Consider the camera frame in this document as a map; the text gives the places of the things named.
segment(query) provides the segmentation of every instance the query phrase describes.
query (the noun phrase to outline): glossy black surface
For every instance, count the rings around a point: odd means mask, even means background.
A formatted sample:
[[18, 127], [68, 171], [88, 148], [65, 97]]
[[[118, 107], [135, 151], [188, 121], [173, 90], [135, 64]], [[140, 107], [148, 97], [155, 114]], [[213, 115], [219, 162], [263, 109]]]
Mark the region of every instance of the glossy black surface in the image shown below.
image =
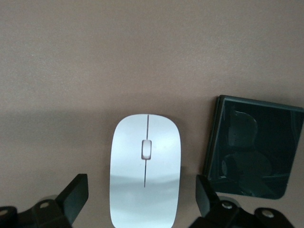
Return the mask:
[[299, 107], [218, 97], [204, 166], [215, 191], [281, 198], [303, 120]]

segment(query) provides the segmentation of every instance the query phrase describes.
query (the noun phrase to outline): computer mouse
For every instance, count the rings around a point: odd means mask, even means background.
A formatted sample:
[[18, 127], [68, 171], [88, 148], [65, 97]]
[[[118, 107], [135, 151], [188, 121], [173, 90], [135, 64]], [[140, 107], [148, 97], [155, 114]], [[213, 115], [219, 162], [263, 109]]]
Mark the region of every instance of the computer mouse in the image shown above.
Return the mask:
[[110, 164], [115, 228], [171, 228], [179, 196], [181, 139], [168, 118], [136, 114], [117, 125]]

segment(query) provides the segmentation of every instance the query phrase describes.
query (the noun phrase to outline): brown background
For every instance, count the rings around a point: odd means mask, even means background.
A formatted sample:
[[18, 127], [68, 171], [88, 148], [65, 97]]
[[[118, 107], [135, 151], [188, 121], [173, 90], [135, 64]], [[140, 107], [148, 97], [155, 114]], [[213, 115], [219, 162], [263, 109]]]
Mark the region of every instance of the brown background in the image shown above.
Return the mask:
[[[181, 134], [174, 227], [188, 227], [216, 96], [304, 106], [303, 73], [303, 1], [2, 0], [0, 205], [25, 210], [87, 173], [74, 227], [112, 227], [114, 129], [160, 114]], [[303, 150], [302, 135], [283, 198], [233, 197], [303, 227]]]

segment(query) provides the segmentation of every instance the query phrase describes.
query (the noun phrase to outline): mouse button divider line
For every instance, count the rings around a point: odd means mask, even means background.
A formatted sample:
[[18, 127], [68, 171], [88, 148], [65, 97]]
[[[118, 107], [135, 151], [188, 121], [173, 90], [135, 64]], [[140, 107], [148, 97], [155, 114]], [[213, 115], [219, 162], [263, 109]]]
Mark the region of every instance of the mouse button divider line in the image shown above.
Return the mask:
[[149, 115], [147, 116], [147, 139], [148, 139], [148, 132], [149, 132]]
[[143, 187], [146, 187], [146, 171], [147, 171], [147, 160], [145, 160], [145, 165], [144, 165], [144, 182], [143, 182]]

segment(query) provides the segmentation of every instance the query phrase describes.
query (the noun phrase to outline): black clamp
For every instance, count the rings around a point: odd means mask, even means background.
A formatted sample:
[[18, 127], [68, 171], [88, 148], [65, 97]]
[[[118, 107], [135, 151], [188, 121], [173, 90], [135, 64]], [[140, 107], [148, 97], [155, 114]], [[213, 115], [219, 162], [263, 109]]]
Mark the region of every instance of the black clamp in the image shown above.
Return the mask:
[[257, 208], [254, 215], [233, 202], [220, 200], [205, 176], [196, 177], [196, 202], [202, 217], [190, 228], [294, 228], [279, 211]]
[[87, 175], [78, 174], [55, 200], [40, 201], [22, 213], [0, 207], [0, 228], [71, 228], [88, 196]]

